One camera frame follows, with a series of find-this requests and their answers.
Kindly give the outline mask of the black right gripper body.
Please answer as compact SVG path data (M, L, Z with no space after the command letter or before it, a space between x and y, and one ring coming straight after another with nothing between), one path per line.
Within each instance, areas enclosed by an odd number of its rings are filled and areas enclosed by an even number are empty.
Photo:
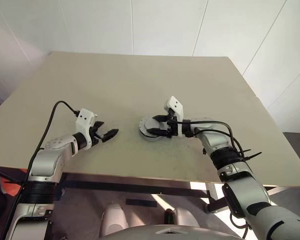
M173 136L178 136L178 123L177 117L175 116L174 111L169 111L165 118L165 122L167 124L167 138L172 138Z

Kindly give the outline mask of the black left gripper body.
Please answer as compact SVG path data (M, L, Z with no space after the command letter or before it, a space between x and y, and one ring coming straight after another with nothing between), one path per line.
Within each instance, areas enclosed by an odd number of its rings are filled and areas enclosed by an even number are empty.
M101 140L101 135L98 134L99 128L94 128L94 126L91 126L89 128L89 136L91 138L91 146L95 146L99 143L99 140Z

